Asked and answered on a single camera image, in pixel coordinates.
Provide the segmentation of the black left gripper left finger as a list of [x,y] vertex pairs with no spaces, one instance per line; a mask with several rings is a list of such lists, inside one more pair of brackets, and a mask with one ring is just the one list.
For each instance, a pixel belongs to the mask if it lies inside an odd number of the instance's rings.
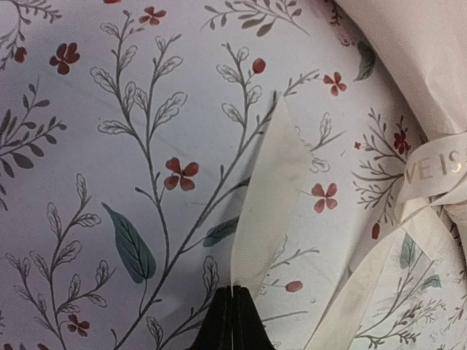
[[232,289],[230,286],[218,288],[212,298],[192,350],[231,350]]

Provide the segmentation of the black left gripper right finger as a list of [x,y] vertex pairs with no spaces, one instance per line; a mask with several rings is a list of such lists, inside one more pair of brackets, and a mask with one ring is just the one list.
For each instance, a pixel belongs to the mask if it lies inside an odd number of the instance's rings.
[[233,287],[232,318],[233,350],[274,350],[246,287]]

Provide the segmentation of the cream ribbon bow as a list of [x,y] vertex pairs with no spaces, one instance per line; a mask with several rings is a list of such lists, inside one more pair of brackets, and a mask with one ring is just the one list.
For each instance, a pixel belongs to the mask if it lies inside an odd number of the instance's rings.
[[317,123],[274,110],[246,194],[231,281],[312,303],[266,327],[274,349],[464,349],[466,263],[447,207],[463,177],[408,106],[331,98]]

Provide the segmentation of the peach wrapping paper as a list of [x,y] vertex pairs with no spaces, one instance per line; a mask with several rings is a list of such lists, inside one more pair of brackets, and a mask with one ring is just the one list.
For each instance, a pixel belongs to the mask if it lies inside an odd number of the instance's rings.
[[412,152],[401,202],[438,196],[466,236],[466,1],[340,1],[428,137]]

